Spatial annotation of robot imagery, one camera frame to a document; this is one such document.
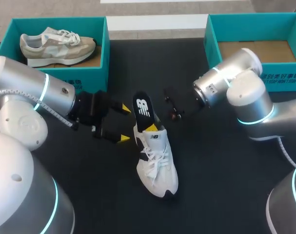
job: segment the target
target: teal box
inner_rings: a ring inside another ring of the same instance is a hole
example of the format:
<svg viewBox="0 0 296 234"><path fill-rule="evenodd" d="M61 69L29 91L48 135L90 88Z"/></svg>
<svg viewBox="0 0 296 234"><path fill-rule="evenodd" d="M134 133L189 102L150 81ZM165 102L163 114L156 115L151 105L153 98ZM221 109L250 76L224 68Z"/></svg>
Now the teal box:
<svg viewBox="0 0 296 234"><path fill-rule="evenodd" d="M296 13L209 15L204 38L209 67L222 62L218 42L266 40L286 40L296 59ZM268 91L296 91L296 62L262 66Z"/></svg>
<svg viewBox="0 0 296 234"><path fill-rule="evenodd" d="M94 38L102 47L100 67L39 68L39 70L73 84L77 92L107 91L110 39L106 17L12 19L0 44L0 56L24 62L25 58L20 50L21 34L39 35L47 27L73 31L82 37Z"/></svg>

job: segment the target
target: beige sneaker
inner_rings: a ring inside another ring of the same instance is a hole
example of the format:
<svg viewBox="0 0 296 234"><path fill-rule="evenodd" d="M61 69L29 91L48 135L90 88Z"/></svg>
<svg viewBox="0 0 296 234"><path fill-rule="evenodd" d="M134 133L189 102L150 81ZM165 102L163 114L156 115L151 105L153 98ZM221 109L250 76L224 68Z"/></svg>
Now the beige sneaker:
<svg viewBox="0 0 296 234"><path fill-rule="evenodd" d="M66 30L47 28L38 36L22 34L20 48L31 67L53 63L73 65L91 57L96 41Z"/></svg>

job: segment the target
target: new balance sneaker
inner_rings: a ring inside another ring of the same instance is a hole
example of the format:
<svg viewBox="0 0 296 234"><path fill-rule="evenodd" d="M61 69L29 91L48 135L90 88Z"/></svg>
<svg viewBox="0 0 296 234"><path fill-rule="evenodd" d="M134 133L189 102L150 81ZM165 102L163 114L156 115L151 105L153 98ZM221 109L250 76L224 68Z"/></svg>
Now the new balance sneaker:
<svg viewBox="0 0 296 234"><path fill-rule="evenodd" d="M22 34L20 48L27 65L42 67L53 63L74 65L89 59L96 48L92 38L80 37L66 30L47 28L38 36Z"/></svg>
<svg viewBox="0 0 296 234"><path fill-rule="evenodd" d="M143 185L153 195L171 197L178 189L178 176L173 162L167 131L155 115L149 96L133 96L136 116L134 135L140 150L137 172Z"/></svg>

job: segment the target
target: teal shoe box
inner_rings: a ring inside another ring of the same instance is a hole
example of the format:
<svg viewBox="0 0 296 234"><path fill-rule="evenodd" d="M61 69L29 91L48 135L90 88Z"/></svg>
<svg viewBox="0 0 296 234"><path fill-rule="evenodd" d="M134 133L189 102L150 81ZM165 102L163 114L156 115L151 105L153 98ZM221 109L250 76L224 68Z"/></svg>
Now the teal shoe box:
<svg viewBox="0 0 296 234"><path fill-rule="evenodd" d="M100 66L38 69L74 85L76 92L82 90L90 93L95 93L98 90L107 91L110 39L106 17L12 19L0 44L0 56L25 63L25 58L20 50L21 34L39 35L47 27L73 31L82 37L94 38L97 44L101 46Z"/></svg>
<svg viewBox="0 0 296 234"><path fill-rule="evenodd" d="M247 47L262 62L268 91L296 91L296 13L209 15L204 47L210 68Z"/></svg>

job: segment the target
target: black mat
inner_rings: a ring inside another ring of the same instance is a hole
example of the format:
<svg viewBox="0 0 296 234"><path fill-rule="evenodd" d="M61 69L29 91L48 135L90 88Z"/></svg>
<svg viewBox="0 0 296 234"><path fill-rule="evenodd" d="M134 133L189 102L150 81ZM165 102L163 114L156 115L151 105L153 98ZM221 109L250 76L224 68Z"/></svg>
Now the black mat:
<svg viewBox="0 0 296 234"><path fill-rule="evenodd" d="M142 186L133 141L113 146L92 139L89 128L72 132L43 114L48 139L33 155L71 198L76 234L270 233L268 194L292 170L276 141L249 140L226 101L186 122L167 118L162 87L183 90L207 71L202 44L202 39L111 42L108 92L129 107L135 91L150 95L178 171L175 200L158 200ZM296 93L271 96L281 101ZM105 122L130 136L134 124L134 117L114 113Z"/></svg>

